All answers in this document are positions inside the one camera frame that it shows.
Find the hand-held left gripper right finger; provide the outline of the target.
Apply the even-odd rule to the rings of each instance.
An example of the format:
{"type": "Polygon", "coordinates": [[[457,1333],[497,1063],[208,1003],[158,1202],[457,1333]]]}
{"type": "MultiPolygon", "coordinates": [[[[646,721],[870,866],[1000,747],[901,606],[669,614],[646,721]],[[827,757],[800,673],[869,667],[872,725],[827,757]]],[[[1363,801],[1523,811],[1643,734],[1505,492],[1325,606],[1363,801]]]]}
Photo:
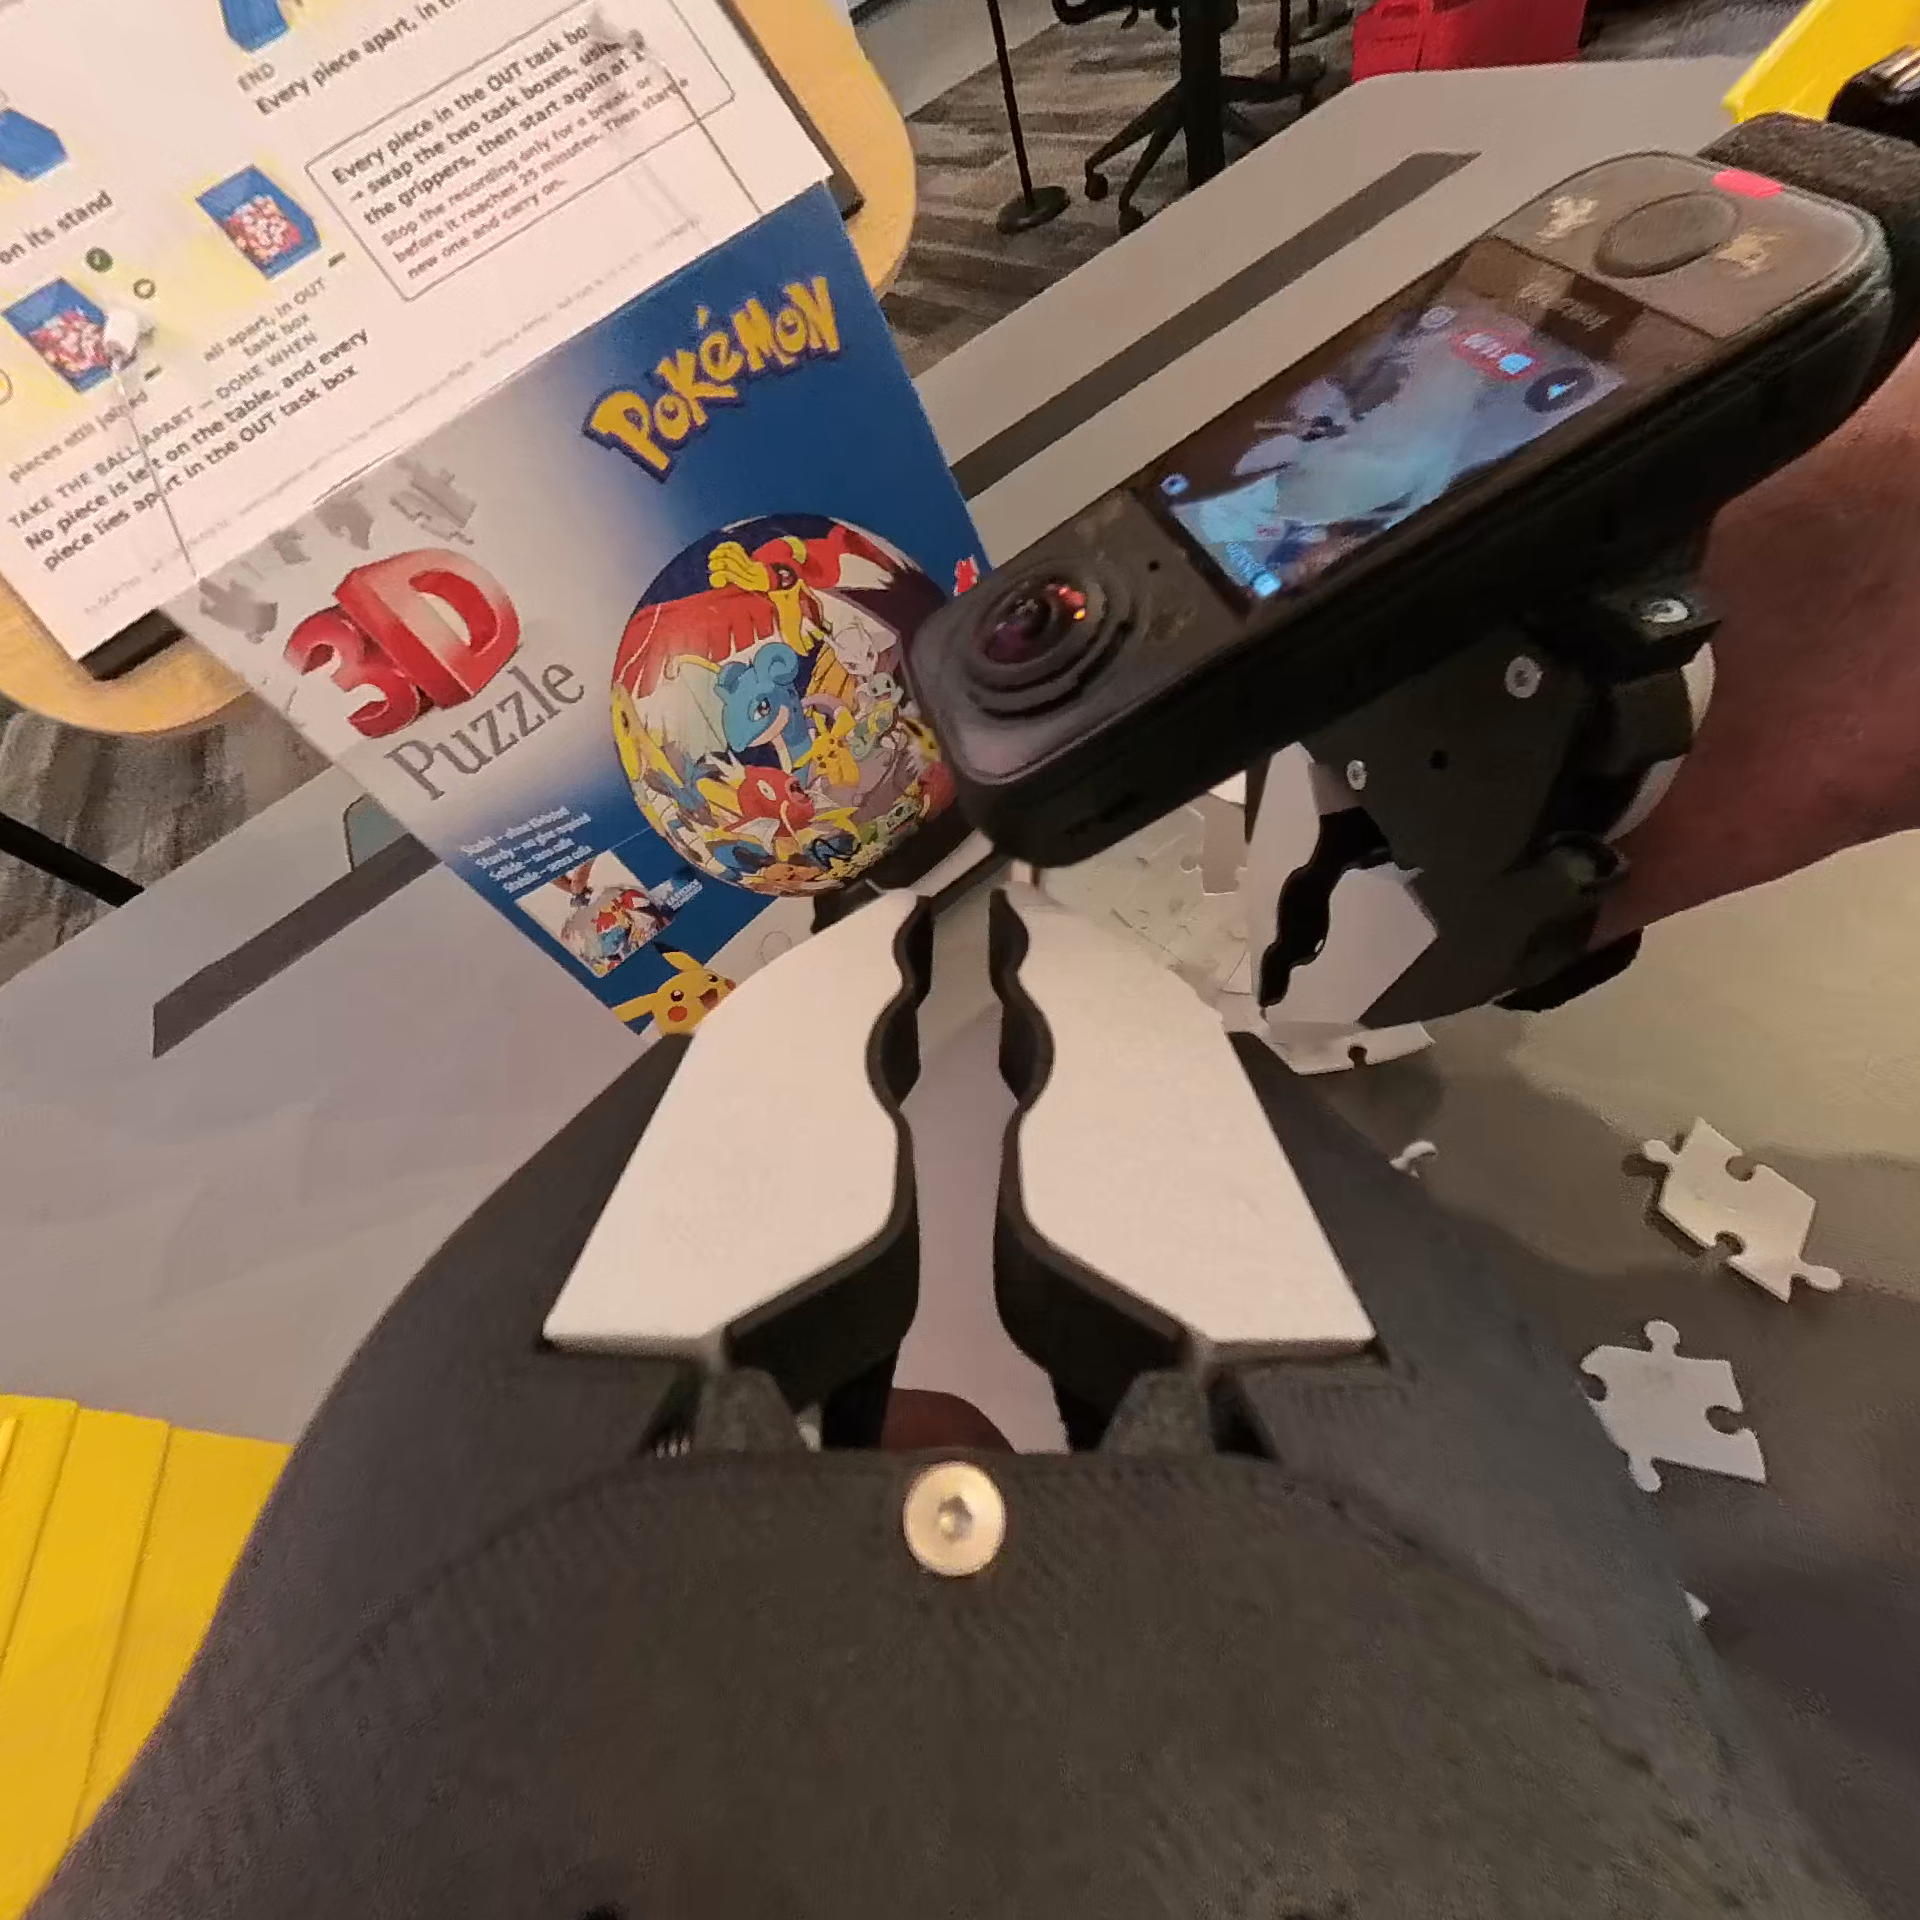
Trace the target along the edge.
{"type": "Polygon", "coordinates": [[[1014,1098],[993,1302],[1094,1449],[1144,1377],[1366,1355],[1376,1323],[1220,1015],[1039,889],[991,899],[999,1076],[1014,1098]]]}

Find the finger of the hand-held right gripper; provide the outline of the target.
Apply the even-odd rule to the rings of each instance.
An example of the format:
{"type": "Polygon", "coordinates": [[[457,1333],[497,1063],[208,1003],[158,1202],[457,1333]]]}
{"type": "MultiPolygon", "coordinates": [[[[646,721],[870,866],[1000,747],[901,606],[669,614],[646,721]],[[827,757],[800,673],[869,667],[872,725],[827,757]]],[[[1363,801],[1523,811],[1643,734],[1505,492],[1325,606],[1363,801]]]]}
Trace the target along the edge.
{"type": "Polygon", "coordinates": [[[1357,863],[1353,790],[1308,753],[1279,753],[1249,786],[1240,930],[1263,1010],[1325,1010],[1313,965],[1332,930],[1332,895],[1357,863]]]}
{"type": "Polygon", "coordinates": [[[1317,858],[1286,878],[1277,916],[1286,989],[1276,1001],[1277,1023],[1376,1023],[1380,997],[1436,939],[1415,881],[1391,858],[1342,874],[1317,858]]]}

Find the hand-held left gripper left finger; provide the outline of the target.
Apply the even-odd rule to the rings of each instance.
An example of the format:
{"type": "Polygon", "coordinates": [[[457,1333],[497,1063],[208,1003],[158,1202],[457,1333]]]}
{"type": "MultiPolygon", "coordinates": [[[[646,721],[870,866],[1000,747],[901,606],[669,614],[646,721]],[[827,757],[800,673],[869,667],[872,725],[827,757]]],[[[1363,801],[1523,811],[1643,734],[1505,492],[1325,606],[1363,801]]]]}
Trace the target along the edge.
{"type": "Polygon", "coordinates": [[[827,1449],[875,1449],[920,1298],[904,1098],[928,900],[887,892],[709,1015],[641,1124],[541,1339],[702,1380],[767,1377],[827,1449]]]}

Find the blue puzzle box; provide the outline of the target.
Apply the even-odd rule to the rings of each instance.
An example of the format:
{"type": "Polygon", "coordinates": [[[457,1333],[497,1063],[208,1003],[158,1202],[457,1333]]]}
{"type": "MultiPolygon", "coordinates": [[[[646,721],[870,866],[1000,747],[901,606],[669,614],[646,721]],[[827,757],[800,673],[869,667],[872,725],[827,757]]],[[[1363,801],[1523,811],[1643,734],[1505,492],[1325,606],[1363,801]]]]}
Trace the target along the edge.
{"type": "Polygon", "coordinates": [[[904,662],[982,564],[816,187],[166,613],[655,1041],[956,826],[904,662]]]}

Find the red bin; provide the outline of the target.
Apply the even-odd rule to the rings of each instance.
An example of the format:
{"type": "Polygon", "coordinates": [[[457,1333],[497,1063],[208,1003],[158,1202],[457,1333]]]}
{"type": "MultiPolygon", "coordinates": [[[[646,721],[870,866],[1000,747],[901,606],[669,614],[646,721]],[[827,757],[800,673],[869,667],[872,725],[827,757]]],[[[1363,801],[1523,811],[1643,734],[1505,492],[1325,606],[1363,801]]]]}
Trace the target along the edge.
{"type": "Polygon", "coordinates": [[[1374,3],[1356,13],[1350,79],[1565,65],[1587,3],[1374,3]]]}

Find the person's right hand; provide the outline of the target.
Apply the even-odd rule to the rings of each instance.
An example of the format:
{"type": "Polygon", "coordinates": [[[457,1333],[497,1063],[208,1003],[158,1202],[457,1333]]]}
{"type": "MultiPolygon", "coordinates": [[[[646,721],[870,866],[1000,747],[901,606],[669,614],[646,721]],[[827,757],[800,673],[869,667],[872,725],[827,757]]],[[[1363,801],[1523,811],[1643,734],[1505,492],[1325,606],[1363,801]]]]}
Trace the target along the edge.
{"type": "Polygon", "coordinates": [[[1917,828],[1916,353],[1717,519],[1702,583],[1708,718],[1595,947],[1917,828]]]}

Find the partly built puzzle ball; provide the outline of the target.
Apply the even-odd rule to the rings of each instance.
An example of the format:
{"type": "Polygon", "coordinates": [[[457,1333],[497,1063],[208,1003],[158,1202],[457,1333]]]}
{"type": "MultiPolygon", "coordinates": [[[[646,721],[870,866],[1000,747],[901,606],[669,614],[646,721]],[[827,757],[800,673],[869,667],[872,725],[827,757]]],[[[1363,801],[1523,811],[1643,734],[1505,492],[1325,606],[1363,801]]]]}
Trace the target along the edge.
{"type": "Polygon", "coordinates": [[[1217,1001],[1255,988],[1240,899],[1246,858],[1244,801],[1206,793],[1103,853],[1037,870],[1037,887],[1217,1001]]]}

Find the black pole stand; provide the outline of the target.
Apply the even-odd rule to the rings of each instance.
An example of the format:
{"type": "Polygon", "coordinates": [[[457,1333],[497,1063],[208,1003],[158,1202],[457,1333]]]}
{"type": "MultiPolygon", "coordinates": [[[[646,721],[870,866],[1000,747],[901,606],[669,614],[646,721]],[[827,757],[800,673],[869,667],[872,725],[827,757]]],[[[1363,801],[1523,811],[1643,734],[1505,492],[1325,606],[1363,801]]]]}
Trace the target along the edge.
{"type": "Polygon", "coordinates": [[[1071,189],[1048,170],[1039,111],[1041,83],[1052,78],[1057,21],[1052,4],[984,3],[991,37],[991,69],[999,79],[1006,132],[1014,165],[1014,189],[999,205],[999,236],[1027,238],[1055,225],[1071,209],[1071,189]]]}

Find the printed instruction sheet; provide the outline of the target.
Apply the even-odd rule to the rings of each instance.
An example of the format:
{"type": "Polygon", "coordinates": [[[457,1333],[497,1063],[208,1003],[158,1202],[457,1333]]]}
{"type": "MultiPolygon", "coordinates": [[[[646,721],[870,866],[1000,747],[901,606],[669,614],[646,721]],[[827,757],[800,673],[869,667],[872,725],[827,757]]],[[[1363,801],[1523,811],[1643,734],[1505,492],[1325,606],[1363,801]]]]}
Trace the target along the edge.
{"type": "Polygon", "coordinates": [[[1,13],[4,583],[81,662],[820,185],[728,4],[1,13]]]}

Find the black office chair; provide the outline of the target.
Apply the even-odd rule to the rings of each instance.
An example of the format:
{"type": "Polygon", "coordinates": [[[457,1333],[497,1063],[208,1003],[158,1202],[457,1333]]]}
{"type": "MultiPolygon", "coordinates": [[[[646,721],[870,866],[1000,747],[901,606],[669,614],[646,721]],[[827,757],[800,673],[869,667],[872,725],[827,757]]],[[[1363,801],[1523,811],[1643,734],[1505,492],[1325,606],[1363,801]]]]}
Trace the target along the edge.
{"type": "Polygon", "coordinates": [[[1222,41],[1239,26],[1240,11],[1233,3],[1053,3],[1052,11],[1064,28],[1085,28],[1109,15],[1128,28],[1140,13],[1150,13],[1177,41],[1179,78],[1094,149],[1083,167],[1085,198],[1100,204],[1113,191],[1105,179],[1109,162],[1125,150],[1140,150],[1115,198],[1115,218],[1125,231],[1140,226],[1135,191],[1174,137],[1183,143],[1187,182],[1197,187],[1228,167],[1229,137],[1244,147],[1267,139],[1247,119],[1247,105],[1292,105],[1310,111],[1335,92],[1332,69],[1318,54],[1293,49],[1292,4],[1279,4],[1277,65],[1255,76],[1225,69],[1222,41]]]}

